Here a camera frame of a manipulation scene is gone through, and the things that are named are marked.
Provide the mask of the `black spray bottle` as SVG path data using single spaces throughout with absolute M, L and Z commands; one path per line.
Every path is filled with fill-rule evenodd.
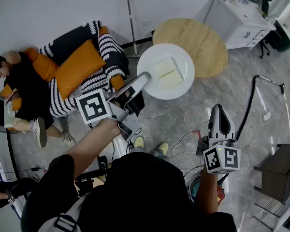
M 261 4 L 261 10 L 264 14 L 268 14 L 269 12 L 269 3 L 272 0 L 262 0 L 262 4 Z

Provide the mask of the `grey mop pole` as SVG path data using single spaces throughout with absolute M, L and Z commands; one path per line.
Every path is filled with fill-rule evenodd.
M 129 19 L 130 19 L 130 28 L 131 28 L 131 34 L 132 34 L 132 45 L 133 45 L 133 50 L 134 50 L 134 55 L 131 55 L 130 58 L 139 58 L 141 55 L 138 54 L 138 50 L 137 50 L 137 44 L 136 44 L 135 34 L 134 34 L 134 25 L 133 25 L 133 18 L 132 18 L 130 0 L 127 0 L 127 5 L 128 5 L 128 12 L 129 12 Z

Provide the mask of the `orange sofa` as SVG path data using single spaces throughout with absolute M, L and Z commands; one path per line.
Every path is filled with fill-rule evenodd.
M 93 73 L 84 80 L 74 81 L 76 87 L 71 90 L 59 87 L 58 82 L 67 78 L 60 68 L 67 70 L 72 66 L 76 60 L 74 52 L 85 41 L 90 41 L 98 53 L 93 59 Z M 73 29 L 39 50 L 30 47 L 24 53 L 38 74 L 48 81 L 51 99 L 49 111 L 52 117 L 67 116 L 77 110 L 75 98 L 78 91 L 87 94 L 104 88 L 114 93 L 124 86 L 124 79 L 130 73 L 124 50 L 109 33 L 108 28 L 102 27 L 99 21 Z

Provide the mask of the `person's black shirt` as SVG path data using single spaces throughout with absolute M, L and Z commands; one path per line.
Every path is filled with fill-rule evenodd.
M 38 232 L 49 219 L 78 200 L 74 161 L 63 155 L 30 194 L 22 232 Z M 77 224 L 81 232 L 236 232 L 232 215 L 203 215 L 189 199 L 182 172 L 158 157 L 133 152 L 113 161 L 107 179 L 84 200 Z

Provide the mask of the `person's left forearm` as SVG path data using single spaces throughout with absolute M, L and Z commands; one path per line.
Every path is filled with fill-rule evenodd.
M 120 133 L 116 120 L 104 118 L 79 142 L 67 150 L 65 154 L 71 156 L 74 161 L 74 179 L 81 175 Z

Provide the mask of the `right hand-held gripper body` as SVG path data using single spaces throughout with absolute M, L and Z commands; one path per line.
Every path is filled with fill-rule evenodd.
M 196 155 L 203 156 L 209 174 L 228 174 L 240 169 L 241 150 L 234 139 L 203 137 L 198 141 Z

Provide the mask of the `flat orange cushion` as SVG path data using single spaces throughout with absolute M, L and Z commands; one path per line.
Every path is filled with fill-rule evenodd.
M 85 41 L 56 71 L 56 81 L 62 100 L 106 62 L 95 49 L 92 40 Z

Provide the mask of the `pale yellow food block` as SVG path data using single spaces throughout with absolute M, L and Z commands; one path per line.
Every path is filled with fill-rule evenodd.
M 182 73 L 173 57 L 165 58 L 152 66 L 152 75 L 158 85 L 164 89 L 173 88 L 184 80 Z

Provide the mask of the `black office chair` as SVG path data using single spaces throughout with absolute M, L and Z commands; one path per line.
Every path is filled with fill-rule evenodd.
M 261 59 L 264 57 L 264 49 L 267 51 L 266 54 L 268 56 L 270 55 L 270 51 L 266 44 L 269 44 L 277 52 L 284 52 L 290 48 L 289 31 L 278 20 L 275 21 L 274 26 L 276 30 L 270 31 L 262 40 L 259 41 Z

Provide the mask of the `person's right forearm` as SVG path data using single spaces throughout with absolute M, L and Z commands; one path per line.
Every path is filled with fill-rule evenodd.
M 204 168 L 194 203 L 199 214 L 205 216 L 218 211 L 217 183 L 218 175 L 209 174 L 207 169 Z

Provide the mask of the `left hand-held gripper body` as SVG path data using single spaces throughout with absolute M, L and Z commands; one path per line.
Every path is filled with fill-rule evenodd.
M 141 130 L 137 115 L 114 104 L 108 95 L 102 89 L 81 95 L 75 98 L 78 110 L 85 124 L 99 122 L 107 117 L 117 121 L 123 139 L 128 142 Z

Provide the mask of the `white metal frame table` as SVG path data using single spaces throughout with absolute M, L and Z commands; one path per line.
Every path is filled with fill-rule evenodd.
M 264 206 L 255 203 L 255 207 L 260 211 L 253 218 L 270 232 L 278 232 L 281 228 L 285 229 L 284 225 L 290 221 L 290 196 L 284 203 L 271 199 Z

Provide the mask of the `black recorder monitor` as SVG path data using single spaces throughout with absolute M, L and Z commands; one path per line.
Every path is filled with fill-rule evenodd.
M 78 196 L 82 197 L 87 193 L 92 192 L 92 190 L 98 185 L 103 185 L 104 182 L 101 178 L 106 178 L 108 172 L 107 157 L 97 157 L 90 166 L 74 180 Z

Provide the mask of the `white round plate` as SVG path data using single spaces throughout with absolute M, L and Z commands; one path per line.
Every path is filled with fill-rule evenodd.
M 152 66 L 165 58 L 173 57 L 184 78 L 183 82 L 173 88 L 164 89 L 152 75 Z M 161 100 L 173 100 L 184 95 L 194 81 L 195 69 L 190 55 L 181 47 L 160 43 L 148 48 L 140 57 L 137 64 L 137 75 L 147 72 L 151 79 L 144 86 L 144 91 L 150 96 Z

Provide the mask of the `puffy orange cushion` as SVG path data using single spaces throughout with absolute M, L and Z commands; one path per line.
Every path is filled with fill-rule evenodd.
M 26 49 L 24 53 L 32 62 L 35 71 L 43 80 L 50 82 L 56 77 L 58 65 L 53 60 L 46 55 L 38 53 L 31 47 Z

